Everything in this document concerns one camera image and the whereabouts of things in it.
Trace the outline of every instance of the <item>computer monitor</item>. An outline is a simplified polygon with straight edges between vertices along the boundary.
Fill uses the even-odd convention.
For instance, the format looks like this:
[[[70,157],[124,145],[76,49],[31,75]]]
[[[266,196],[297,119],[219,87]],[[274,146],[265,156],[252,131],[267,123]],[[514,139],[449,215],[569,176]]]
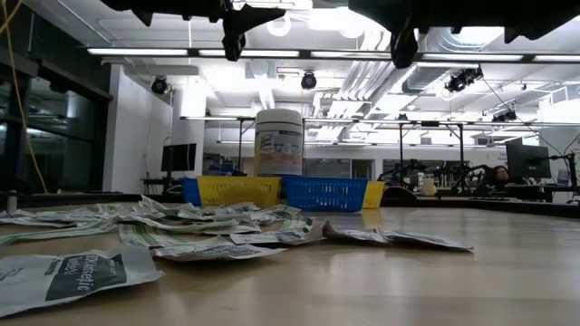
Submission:
[[[546,147],[506,145],[506,150],[510,177],[552,177]]]
[[[163,160],[161,161],[161,171],[167,172],[169,170],[169,155],[171,154],[171,152],[172,152],[170,160],[171,171],[193,171],[195,169],[196,144],[184,144],[163,147]]]

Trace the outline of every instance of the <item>blue basket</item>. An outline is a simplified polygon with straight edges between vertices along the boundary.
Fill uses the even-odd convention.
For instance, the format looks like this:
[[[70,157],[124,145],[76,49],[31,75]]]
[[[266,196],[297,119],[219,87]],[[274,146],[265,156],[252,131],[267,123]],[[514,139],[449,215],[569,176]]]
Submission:
[[[284,178],[288,205],[307,211],[360,211],[368,182],[334,177]]]
[[[198,180],[195,178],[184,177],[181,179],[183,186],[183,196],[186,203],[191,203],[193,206],[201,206],[201,198],[199,197]]]

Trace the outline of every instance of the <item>security camera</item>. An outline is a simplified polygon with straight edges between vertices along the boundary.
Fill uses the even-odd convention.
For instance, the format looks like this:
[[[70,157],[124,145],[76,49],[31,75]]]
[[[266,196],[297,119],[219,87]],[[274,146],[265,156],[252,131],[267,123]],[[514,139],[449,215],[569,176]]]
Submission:
[[[303,90],[313,90],[316,87],[316,77],[314,77],[313,72],[305,72],[302,78],[302,89]]]
[[[158,95],[165,95],[171,91],[171,87],[167,84],[166,76],[157,76],[151,85],[151,90]]]

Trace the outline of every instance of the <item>ceiling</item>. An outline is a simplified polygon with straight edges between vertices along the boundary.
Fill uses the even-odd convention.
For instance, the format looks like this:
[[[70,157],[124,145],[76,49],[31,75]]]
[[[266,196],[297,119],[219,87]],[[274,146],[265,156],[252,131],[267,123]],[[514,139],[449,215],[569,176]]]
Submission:
[[[147,28],[131,12],[115,12],[100,0],[24,0],[24,2],[38,14],[91,47],[219,48],[224,36],[221,24],[210,24],[203,18],[185,22],[177,16],[156,14],[152,27]],[[335,3],[314,1],[312,4],[309,0],[304,0],[296,3],[308,3],[316,9],[289,11],[286,21],[281,19],[269,26],[255,28],[246,34],[246,48],[387,50],[388,42],[385,40],[389,40],[389,34],[380,26],[359,15],[349,15],[342,9],[332,9],[337,4],[345,5],[344,1]],[[353,22],[348,24],[350,27],[345,27],[344,21],[347,18],[349,22]],[[291,28],[287,34],[275,36],[281,33],[280,30],[288,27],[288,24]],[[469,49],[500,53],[580,53],[580,38],[577,37],[579,32],[580,20],[575,19],[540,40],[530,42],[520,37],[512,44],[504,44],[501,33],[493,31],[495,33],[493,34],[488,30],[483,32],[477,30],[472,31],[470,37],[488,39],[479,42],[478,48],[469,47]],[[428,37],[423,39],[428,52],[454,51],[449,47],[438,46],[443,44],[437,43],[438,40],[433,36],[435,33],[430,32]],[[155,67],[196,66],[199,68],[200,77],[207,85],[208,108],[212,113],[227,110],[229,114],[235,112],[237,108],[243,112],[243,109],[250,107],[253,102],[260,103],[265,92],[271,92],[276,103],[315,105],[313,101],[317,92],[337,93],[342,87],[346,88],[353,78],[359,81],[357,84],[359,91],[364,87],[370,87],[372,81],[377,81],[376,90],[370,91],[369,94],[372,96],[365,99],[372,104],[372,110],[364,113],[381,113],[377,119],[386,117],[383,114],[386,111],[395,115],[400,110],[406,110],[408,105],[412,105],[414,110],[406,112],[418,120],[480,117],[486,110],[500,108],[502,101],[514,101],[517,104],[517,111],[522,114],[534,114],[537,110],[537,101],[549,95],[549,92],[561,89],[566,84],[580,83],[580,65],[486,63],[482,64],[481,68],[487,84],[477,81],[464,92],[450,97],[442,85],[449,80],[450,74],[457,72],[458,69],[431,69],[429,72],[437,72],[438,78],[431,80],[420,92],[404,95],[408,99],[401,99],[400,84],[409,76],[398,79],[405,72],[389,69],[386,63],[383,66],[380,62],[366,63],[364,69],[356,71],[354,67],[359,63],[355,61],[297,59],[268,59],[268,61],[275,66],[276,71],[275,79],[269,80],[266,87],[256,78],[247,78],[247,64],[252,60],[228,62],[225,59],[166,58],[120,62],[126,65],[128,73],[136,76],[143,84],[151,82],[157,74]],[[300,81],[304,71],[314,71],[318,80],[317,90],[302,90]],[[186,82],[187,79],[187,75],[169,78],[177,85]],[[393,109],[395,100],[398,103],[404,100],[405,104]]]

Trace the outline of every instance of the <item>person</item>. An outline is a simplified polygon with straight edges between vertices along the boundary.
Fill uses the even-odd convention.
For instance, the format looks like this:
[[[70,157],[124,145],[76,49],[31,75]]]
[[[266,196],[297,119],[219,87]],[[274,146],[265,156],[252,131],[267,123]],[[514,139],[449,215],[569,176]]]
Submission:
[[[523,178],[512,178],[509,176],[508,168],[504,166],[497,166],[491,172],[490,186],[495,190],[502,191],[505,187],[513,185],[525,185],[527,182]]]

